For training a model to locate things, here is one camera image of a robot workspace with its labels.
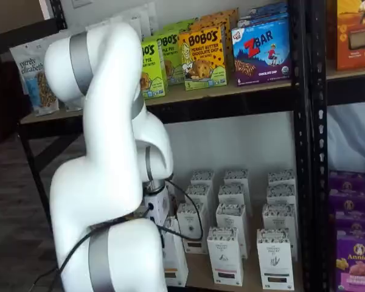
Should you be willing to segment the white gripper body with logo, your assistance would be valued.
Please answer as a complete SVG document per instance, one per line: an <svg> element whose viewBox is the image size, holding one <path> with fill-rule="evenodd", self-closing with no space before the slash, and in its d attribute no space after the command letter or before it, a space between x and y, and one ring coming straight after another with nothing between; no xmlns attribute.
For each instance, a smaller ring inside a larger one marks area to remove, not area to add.
<svg viewBox="0 0 365 292"><path fill-rule="evenodd" d="M163 226L170 211L170 198L167 189L162 189L158 193L146 194L144 204L148 210L146 217L156 225Z"/></svg>

